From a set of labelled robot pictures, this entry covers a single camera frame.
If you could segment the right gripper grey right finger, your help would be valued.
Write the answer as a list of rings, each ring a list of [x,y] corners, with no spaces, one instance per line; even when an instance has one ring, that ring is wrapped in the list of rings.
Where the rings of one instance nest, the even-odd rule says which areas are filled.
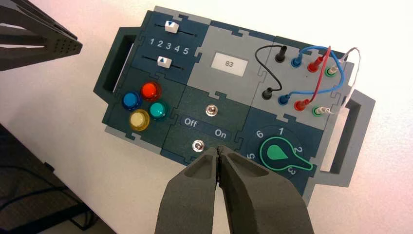
[[[232,234],[312,234],[293,183],[226,146],[218,147],[219,186]]]

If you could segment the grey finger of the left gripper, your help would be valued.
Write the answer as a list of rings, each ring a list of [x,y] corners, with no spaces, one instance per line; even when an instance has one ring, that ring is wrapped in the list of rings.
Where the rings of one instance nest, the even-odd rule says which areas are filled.
[[[0,27],[1,71],[77,55],[81,49],[75,38],[58,32],[48,38],[24,28]]]
[[[28,0],[2,0],[0,22],[21,27],[45,39],[77,40],[76,35]]]

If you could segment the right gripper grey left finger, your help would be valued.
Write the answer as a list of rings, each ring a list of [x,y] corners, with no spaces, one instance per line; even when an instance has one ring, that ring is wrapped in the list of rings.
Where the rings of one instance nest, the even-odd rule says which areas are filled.
[[[212,233],[218,158],[209,148],[168,182],[155,233]]]

